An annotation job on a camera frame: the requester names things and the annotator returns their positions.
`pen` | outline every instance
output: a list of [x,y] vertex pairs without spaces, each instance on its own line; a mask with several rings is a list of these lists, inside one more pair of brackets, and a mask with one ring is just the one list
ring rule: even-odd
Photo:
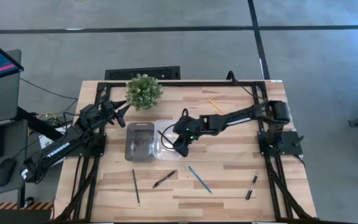
[[201,182],[201,184],[203,184],[203,186],[205,187],[205,189],[211,194],[211,195],[213,195],[212,194],[212,191],[209,189],[209,187],[204,183],[204,181],[203,180],[201,180],[201,178],[196,174],[196,172],[193,170],[193,168],[191,168],[190,166],[189,166],[189,169],[190,169],[190,171],[197,177],[197,179]]
[[166,175],[164,178],[162,178],[161,180],[159,180],[157,183],[154,184],[153,188],[156,188],[158,185],[160,185],[163,181],[167,180],[168,178],[170,178],[173,174],[175,174],[177,172],[177,170],[172,171],[171,173],[169,173],[168,175]]
[[256,183],[256,180],[258,179],[258,174],[255,175],[253,181],[252,181],[252,185],[251,188],[249,189],[247,196],[246,196],[246,200],[249,200],[249,198],[251,198],[251,194],[252,194],[252,190],[254,189],[254,185]]
[[136,191],[136,198],[137,198],[137,203],[140,206],[140,200],[139,200],[139,192],[137,190],[137,184],[136,184],[136,177],[135,177],[135,170],[132,169],[132,175],[134,176],[134,183],[135,183],[135,191]]

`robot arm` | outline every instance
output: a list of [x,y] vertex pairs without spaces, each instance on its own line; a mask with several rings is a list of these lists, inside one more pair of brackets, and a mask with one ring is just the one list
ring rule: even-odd
[[125,127],[124,115],[129,105],[121,110],[116,110],[124,105],[126,101],[113,102],[108,96],[101,97],[96,105],[88,105],[80,111],[76,123],[66,130],[66,133],[42,151],[32,154],[27,158],[20,173],[27,183],[38,184],[46,175],[48,168],[60,159],[69,155],[80,147],[92,148],[103,147],[103,133],[94,133],[95,129],[107,123],[113,124],[117,120],[119,125]]
[[173,148],[183,157],[188,155],[188,145],[198,140],[204,134],[218,135],[227,127],[251,120],[261,119],[269,125],[269,140],[273,147],[280,147],[283,126],[290,122],[290,113],[286,103],[282,101],[267,101],[258,105],[235,111],[225,115],[201,115],[194,119],[184,109],[179,121],[173,126],[173,132],[179,137],[173,143]]

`green plant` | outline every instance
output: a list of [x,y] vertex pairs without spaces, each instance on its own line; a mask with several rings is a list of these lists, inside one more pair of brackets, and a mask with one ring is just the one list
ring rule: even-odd
[[158,80],[153,77],[148,77],[146,74],[137,74],[127,83],[127,101],[134,106],[136,110],[150,109],[157,105],[156,99],[162,95],[162,86],[158,84]]

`wooden table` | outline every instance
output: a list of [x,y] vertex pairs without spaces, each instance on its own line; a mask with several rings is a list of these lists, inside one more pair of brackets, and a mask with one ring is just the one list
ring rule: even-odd
[[[282,82],[265,83],[270,100],[287,100]],[[77,112],[94,103],[97,84],[97,81],[83,82]],[[200,114],[214,114],[216,108],[208,99],[212,99],[225,113],[254,104],[253,98],[239,86],[164,87],[163,90],[158,107],[147,111],[136,111],[131,107],[124,117],[126,124],[178,119],[183,108],[188,108],[190,116],[194,118]],[[124,100],[125,88],[114,87],[111,95],[114,101]],[[199,141],[190,145],[188,157],[179,161],[131,163],[124,158],[126,128],[108,124],[105,130],[108,142],[100,160],[91,221],[274,220],[265,161],[259,153],[257,131],[257,122],[250,121],[231,126],[215,137],[202,136]],[[55,216],[61,214],[70,202],[77,161],[78,158],[69,158],[63,164],[55,199]],[[282,161],[289,191],[307,213],[315,216],[303,164],[294,156],[282,156]],[[200,184],[188,166],[194,168],[213,191],[213,195]],[[132,169],[136,172],[140,207],[134,191]],[[158,188],[152,189],[156,181],[174,169],[178,170],[174,176]],[[259,178],[254,192],[250,200],[245,200],[244,197],[257,172]],[[85,215],[86,199],[87,192],[83,197],[80,217]],[[285,207],[279,190],[278,199],[281,214],[285,217]]]

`black strip on floor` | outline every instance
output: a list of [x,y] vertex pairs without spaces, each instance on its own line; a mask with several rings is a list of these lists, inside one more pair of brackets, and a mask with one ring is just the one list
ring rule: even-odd
[[259,30],[358,30],[358,25],[338,25],[338,26],[260,26]]
[[0,30],[0,34],[80,34],[114,32],[179,32],[179,31],[239,31],[253,30],[252,26],[190,26],[190,27],[126,27],[126,28],[90,28],[90,29],[30,29]]
[[270,75],[269,75],[269,70],[267,68],[267,61],[266,61],[264,46],[262,44],[262,38],[260,36],[254,1],[248,0],[248,6],[249,6],[249,12],[251,14],[251,19],[252,19],[252,27],[254,28],[255,41],[256,41],[256,46],[257,46],[257,50],[258,50],[258,55],[259,55],[260,63],[262,66],[262,75],[265,80],[269,80]]

